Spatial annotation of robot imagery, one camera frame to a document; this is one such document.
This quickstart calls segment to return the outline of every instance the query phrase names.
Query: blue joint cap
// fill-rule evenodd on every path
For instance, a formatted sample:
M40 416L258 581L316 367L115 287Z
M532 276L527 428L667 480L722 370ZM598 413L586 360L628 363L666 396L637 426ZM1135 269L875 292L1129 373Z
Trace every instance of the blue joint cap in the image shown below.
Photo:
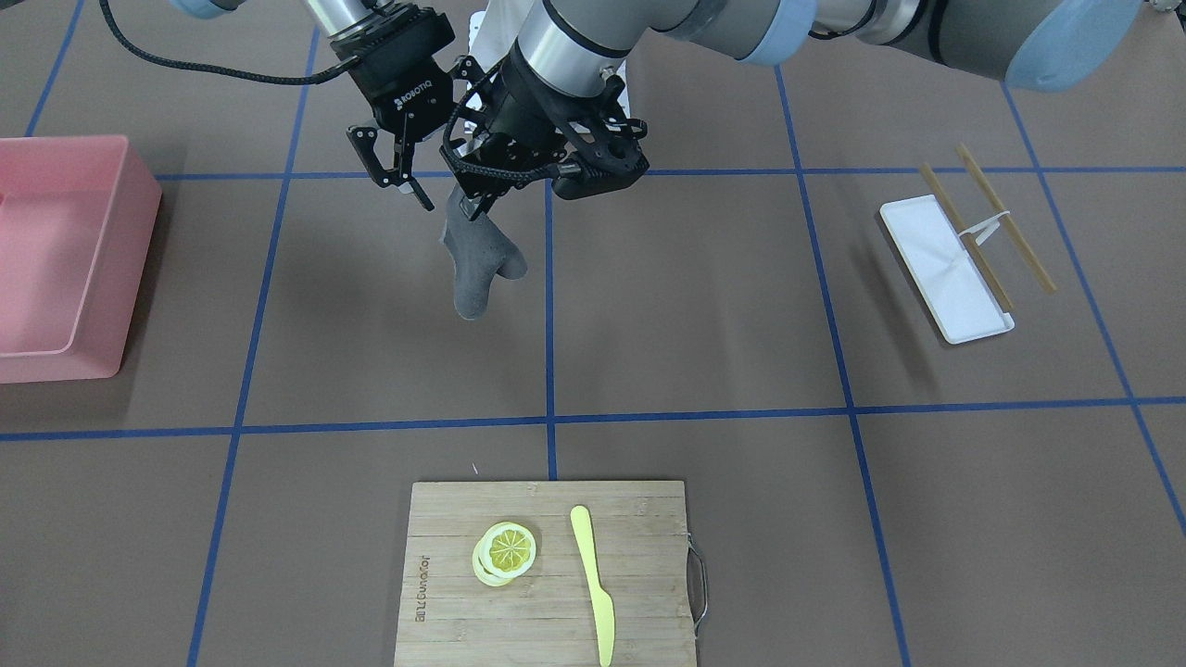
M230 13L230 9L223 9L210 0L168 0L168 2L196 19L216 19Z
M766 36L748 56L739 61L752 65L774 66L790 58L799 46L803 46L808 33L811 32L817 8L817 0L780 0Z
M1064 0L1013 56L1005 83L1058 93L1096 71L1133 25L1142 0Z

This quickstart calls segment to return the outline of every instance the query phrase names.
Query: gray cloth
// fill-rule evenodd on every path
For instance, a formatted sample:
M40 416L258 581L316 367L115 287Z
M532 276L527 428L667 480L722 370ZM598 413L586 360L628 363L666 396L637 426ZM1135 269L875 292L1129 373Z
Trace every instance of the gray cloth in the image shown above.
M486 214L471 222L461 211L463 197L461 188L453 188L445 210L441 243L453 256L453 307L463 318L472 320L486 312L495 274L518 280L527 275L527 260Z

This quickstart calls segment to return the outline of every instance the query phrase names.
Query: cutting board handle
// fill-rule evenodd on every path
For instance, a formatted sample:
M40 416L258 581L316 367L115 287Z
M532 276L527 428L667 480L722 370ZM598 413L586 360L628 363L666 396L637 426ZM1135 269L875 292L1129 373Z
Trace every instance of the cutting board handle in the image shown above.
M691 533L688 533L688 558L696 561L696 571L699 572L700 579L700 601L703 606L700 614L693 611L691 618L695 624L691 627L693 635L700 640L700 625L708 617L708 565L704 563L704 557L700 553L700 548L696 547L696 540L693 539ZM695 597L693 593L693 577L688 577L688 602L694 604Z

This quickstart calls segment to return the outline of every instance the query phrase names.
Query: yellow knife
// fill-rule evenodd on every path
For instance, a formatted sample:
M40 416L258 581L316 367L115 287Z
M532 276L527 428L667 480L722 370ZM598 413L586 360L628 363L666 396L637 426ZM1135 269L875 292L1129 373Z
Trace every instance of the yellow knife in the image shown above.
M601 589L597 573L597 548L593 545L593 520L589 509L579 504L568 513L573 522L573 534L576 547L581 551L581 565L585 566L585 580L589 585L589 599L593 602L593 623L597 625L597 656L601 667L610 667L613 660L613 599Z

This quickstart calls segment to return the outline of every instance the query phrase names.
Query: metal handle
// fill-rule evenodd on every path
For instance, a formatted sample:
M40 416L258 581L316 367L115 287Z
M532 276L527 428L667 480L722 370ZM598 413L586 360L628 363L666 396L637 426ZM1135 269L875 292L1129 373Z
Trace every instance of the metal handle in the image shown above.
M699 640L700 624L708 617L708 565L704 563L704 557L701 555L700 550L696 548L696 540L693 539L691 533L688 533L688 553L696 558L696 564L700 566L700 597L704 601L704 608L700 611L700 615L693 615L695 623L691 627L691 633Z

